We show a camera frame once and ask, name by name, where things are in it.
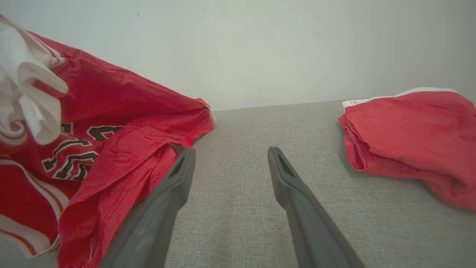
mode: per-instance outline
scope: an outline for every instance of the white wall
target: white wall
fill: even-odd
[[[0,12],[215,110],[421,86],[476,100],[474,0],[0,0]]]

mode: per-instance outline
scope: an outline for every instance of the folded garment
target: folded garment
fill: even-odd
[[[347,156],[369,174],[421,179],[446,202],[476,210],[476,108],[451,89],[343,102]]]
[[[11,85],[0,90],[10,97],[0,111],[0,235],[27,257],[59,245],[60,268],[95,268],[175,162],[170,143],[191,147],[213,114],[201,99],[0,22],[2,41],[32,62],[0,59],[0,83]],[[16,83],[13,73],[28,79]]]

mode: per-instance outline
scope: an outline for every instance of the white fabric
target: white fabric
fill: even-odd
[[[61,131],[60,101],[33,86],[36,80],[61,93],[66,83],[49,68],[65,62],[20,26],[0,15],[0,140],[19,145],[27,139],[25,120],[38,144],[54,141]]]
[[[407,90],[405,92],[402,92],[400,94],[397,94],[395,96],[381,96],[381,97],[373,97],[373,98],[369,98],[369,99],[360,99],[360,100],[349,100],[349,101],[344,101],[342,103],[342,105],[344,106],[344,111],[347,107],[350,107],[350,106],[356,106],[358,104],[361,104],[361,103],[366,103],[366,102],[370,102],[371,100],[374,100],[374,99],[380,99],[380,98],[392,98],[392,97],[399,97],[399,96],[403,96],[403,95],[407,95],[407,94],[410,94],[410,93],[415,93],[415,92],[425,92],[425,91],[447,91],[447,92],[455,92],[457,93],[456,91],[452,90],[452,89],[449,89],[449,88],[437,88],[437,87],[418,87],[418,88],[414,88],[414,89],[411,89],[411,90]]]

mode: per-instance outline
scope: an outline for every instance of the red fabric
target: red fabric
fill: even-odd
[[[476,108],[455,92],[416,92],[346,108],[352,166],[424,180],[441,199],[476,210]]]
[[[67,59],[52,70],[68,85],[67,94],[36,84],[60,99],[62,133],[46,146],[29,137],[11,150],[8,161],[0,162],[0,171],[7,174],[0,183],[12,184],[24,176],[17,167],[22,166],[35,180],[66,195],[68,205],[61,207],[56,225],[47,201],[55,197],[32,194],[35,189],[19,180],[15,189],[32,192],[34,198],[28,204],[2,202],[0,214],[43,233],[50,243],[59,233],[60,268],[94,268],[132,206],[161,182],[175,162],[178,154],[169,143],[191,147],[211,131],[213,121],[201,99],[183,96],[81,50],[35,37]],[[48,213],[29,214],[34,207]]]

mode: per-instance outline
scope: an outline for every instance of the red cloth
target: red cloth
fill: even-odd
[[[344,102],[347,156],[369,174],[421,179],[435,194],[476,210],[476,108],[456,92],[413,92]]]
[[[32,196],[24,202],[1,202],[0,232],[31,251],[30,257],[57,244],[59,235],[60,268],[93,268],[132,206],[175,162],[178,154],[169,143],[191,147],[211,131],[213,121],[200,99],[35,36],[66,59],[52,69],[67,83],[66,94],[36,84],[60,99],[62,133],[46,146],[29,137],[0,159],[0,172],[6,174],[0,179],[0,196],[9,191],[8,196]],[[54,188],[54,193],[45,188]],[[18,233],[3,228],[2,215],[13,226],[8,230]],[[36,231],[36,236],[25,237],[25,230]],[[39,245],[37,250],[32,243]]]

